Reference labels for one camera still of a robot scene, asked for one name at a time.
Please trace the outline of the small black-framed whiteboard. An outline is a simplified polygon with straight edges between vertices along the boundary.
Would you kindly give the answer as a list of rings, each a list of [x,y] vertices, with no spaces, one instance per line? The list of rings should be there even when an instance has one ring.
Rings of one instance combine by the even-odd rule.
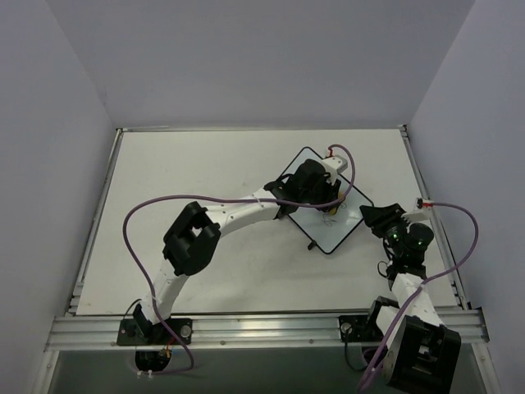
[[[348,160],[349,168],[352,161],[349,160],[348,157],[341,157]],[[312,148],[306,146],[296,154],[281,175],[294,173],[299,165],[307,159],[321,163],[323,158],[325,158],[325,156],[320,155]],[[344,193],[345,201],[340,206],[336,215],[331,216],[327,212],[317,210],[317,208],[325,208],[334,202],[319,205],[298,203],[298,207],[286,204],[281,210],[281,214],[290,218],[310,240],[308,248],[312,249],[317,247],[324,254],[334,252],[363,222],[362,215],[359,211],[361,205],[374,205],[372,200],[352,183],[350,177],[347,178],[343,175],[343,172],[337,177],[337,180],[340,180],[340,192]]]

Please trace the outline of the yellow bone-shaped eraser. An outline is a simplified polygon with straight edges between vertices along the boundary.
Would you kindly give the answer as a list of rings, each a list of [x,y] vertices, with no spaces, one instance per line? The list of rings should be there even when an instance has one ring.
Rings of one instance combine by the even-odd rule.
[[[327,211],[327,213],[331,216],[333,215],[336,215],[340,206],[344,203],[345,201],[345,196],[344,196],[344,193],[343,192],[339,192],[338,193],[338,200],[339,202],[337,204],[334,204],[330,207],[330,209]]]

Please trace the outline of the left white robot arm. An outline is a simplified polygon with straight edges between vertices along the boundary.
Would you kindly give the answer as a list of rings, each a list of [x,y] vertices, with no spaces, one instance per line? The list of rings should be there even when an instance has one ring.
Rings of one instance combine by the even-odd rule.
[[[148,281],[149,293],[133,313],[136,335],[147,344],[164,338],[172,306],[189,277],[211,262],[220,239],[257,222],[282,219],[299,208],[330,212],[339,208],[340,173],[348,162],[336,156],[306,159],[292,174],[267,183],[230,204],[187,204],[164,237],[159,272]]]

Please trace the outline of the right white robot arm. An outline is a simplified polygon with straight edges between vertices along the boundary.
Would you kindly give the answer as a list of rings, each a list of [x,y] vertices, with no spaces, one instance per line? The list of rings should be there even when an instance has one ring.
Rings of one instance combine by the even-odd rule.
[[[448,393],[461,349],[461,337],[446,327],[426,289],[424,266],[433,230],[425,223],[424,203],[406,212],[398,204],[360,206],[363,221],[381,240],[388,258],[386,279],[393,299],[377,298],[364,328],[381,339],[359,383],[377,373],[405,393]]]

